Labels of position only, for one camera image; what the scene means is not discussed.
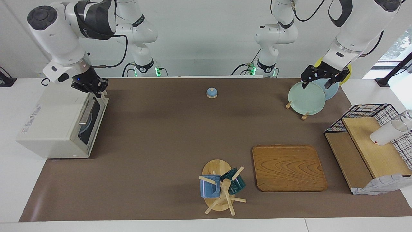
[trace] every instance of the wooden shelf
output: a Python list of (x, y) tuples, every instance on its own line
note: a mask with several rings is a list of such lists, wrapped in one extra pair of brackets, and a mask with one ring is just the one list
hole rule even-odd
[(370, 135), (380, 128), (375, 118), (344, 118), (343, 123), (373, 178), (412, 174), (391, 143), (379, 146), (370, 140)]
[(327, 133), (326, 138), (349, 188), (363, 188), (373, 178), (349, 133)]

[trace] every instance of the green light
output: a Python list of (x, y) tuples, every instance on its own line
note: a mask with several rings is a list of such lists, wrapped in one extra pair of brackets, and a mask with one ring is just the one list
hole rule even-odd
[(156, 75), (159, 77), (162, 75), (162, 71), (160, 71), (159, 68), (156, 67)]

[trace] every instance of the plate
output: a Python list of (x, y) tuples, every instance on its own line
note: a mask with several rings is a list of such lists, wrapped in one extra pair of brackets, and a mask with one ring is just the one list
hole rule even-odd
[(322, 88), (323, 92), (325, 93), (326, 100), (331, 99), (337, 91), (339, 90), (339, 83), (336, 82), (335, 84), (331, 85), (329, 89), (325, 88), (325, 84), (329, 81), (329, 79), (318, 79), (312, 81), (312, 83), (317, 84), (319, 87)]
[(319, 113), (324, 107), (326, 96), (322, 88), (317, 84), (309, 83), (304, 89), (302, 82), (296, 83), (289, 91), (290, 106), (299, 114), (314, 115)]

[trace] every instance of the wooden cutting board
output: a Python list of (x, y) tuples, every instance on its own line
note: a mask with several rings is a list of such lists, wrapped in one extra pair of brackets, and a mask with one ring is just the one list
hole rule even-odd
[(255, 146), (253, 162), (262, 192), (321, 192), (328, 188), (313, 146)]

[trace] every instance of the wooden panel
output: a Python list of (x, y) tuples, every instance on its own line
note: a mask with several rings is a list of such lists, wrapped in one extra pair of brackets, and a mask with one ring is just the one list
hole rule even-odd
[(255, 146), (253, 161), (263, 192), (321, 192), (328, 187), (312, 146)]
[(349, 188), (365, 187), (373, 178), (349, 133), (327, 133), (325, 136)]
[(380, 128), (375, 118), (344, 118), (343, 122), (373, 178), (412, 173), (391, 143), (379, 146), (370, 140), (370, 135)]

